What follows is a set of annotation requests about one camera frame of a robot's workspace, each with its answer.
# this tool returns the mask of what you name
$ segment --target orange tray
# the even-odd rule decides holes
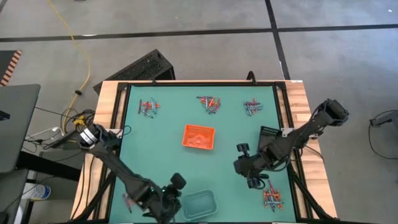
[[[214,128],[187,124],[185,125],[182,145],[198,149],[212,150],[215,133],[216,129]]]

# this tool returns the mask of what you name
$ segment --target black crate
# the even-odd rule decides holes
[[[173,65],[157,50],[153,50],[106,80],[175,80]],[[94,91],[100,94],[102,82]]]

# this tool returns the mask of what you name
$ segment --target yellow cable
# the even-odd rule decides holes
[[[68,26],[67,22],[65,22],[65,20],[63,20],[62,16],[59,14],[59,12],[58,12],[57,9],[55,8],[55,6],[52,4],[51,0],[47,0],[47,3],[48,3],[49,6],[52,8],[52,10],[56,13],[56,15],[58,16],[58,18],[63,22],[63,25],[64,25],[65,28],[67,29],[67,31],[68,31],[68,33],[69,33],[69,36],[70,36],[71,40],[73,41],[73,43],[76,45],[76,47],[80,50],[80,52],[83,53],[83,55],[84,55],[85,58],[86,58],[86,61],[87,61],[87,77],[86,77],[85,82],[84,82],[84,83],[81,85],[81,87],[79,88],[79,91],[82,91],[82,89],[84,89],[84,87],[86,86],[88,80],[90,79],[90,75],[91,75],[90,58],[89,58],[87,52],[86,52],[82,47],[80,47],[80,45],[77,43],[77,41],[76,41],[75,38],[73,37],[73,36],[74,36],[73,32],[69,29],[69,26]],[[66,131],[67,131],[67,117],[68,117],[68,115],[69,115],[69,113],[70,113],[70,110],[71,110],[72,106],[75,104],[77,97],[78,97],[78,95],[75,93],[75,95],[74,95],[74,97],[73,97],[73,99],[72,99],[72,102],[71,102],[70,105],[69,105],[68,111],[67,111],[67,113],[66,113],[66,115],[65,115],[65,118],[63,119],[63,127],[61,127],[61,128],[63,129],[63,132],[64,132],[64,133],[66,133]]]

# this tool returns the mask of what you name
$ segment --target green table surface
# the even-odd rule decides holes
[[[196,96],[220,97],[220,109],[208,114]],[[160,104],[156,115],[150,112],[154,119],[137,113],[139,100],[150,101],[151,97]],[[243,103],[253,98],[264,108],[248,116]],[[186,124],[215,128],[213,150],[182,146]],[[123,137],[120,158],[133,172],[160,187],[168,185],[174,173],[180,173],[187,181],[182,197],[205,189],[214,193],[218,211],[193,222],[295,221],[286,170],[268,172],[284,202],[282,210],[272,212],[269,207],[264,208],[262,190],[249,189],[246,179],[233,167],[241,155],[237,144],[248,143],[249,152],[254,154],[260,127],[279,128],[271,86],[132,86],[125,125],[131,127],[131,132]],[[135,205],[129,213],[122,198],[124,193],[124,184],[116,179],[110,223],[155,222],[142,217],[143,212]],[[186,222],[182,210],[175,220]]]

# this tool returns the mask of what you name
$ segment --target concrete floor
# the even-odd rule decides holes
[[[75,34],[115,34],[195,29],[270,27],[264,1],[238,0],[53,0]],[[398,3],[377,0],[272,1],[278,27],[398,23]],[[0,37],[67,35],[45,1],[9,0],[0,13]],[[338,216],[343,220],[395,223],[398,163],[369,148],[368,119],[396,108],[397,29],[281,33],[290,76],[304,80],[313,108],[336,98],[350,111],[340,128],[320,137]],[[174,65],[177,79],[237,79],[253,70],[259,79],[282,79],[271,33],[81,40],[91,58],[92,79],[75,108],[95,109],[90,86],[153,49]],[[86,75],[86,63],[70,41],[3,42],[22,50],[11,85],[42,86],[37,106],[61,112]],[[58,126],[59,116],[35,111],[30,133]],[[397,130],[374,130],[380,153],[398,157]],[[32,223],[65,221],[73,199],[35,206]]]

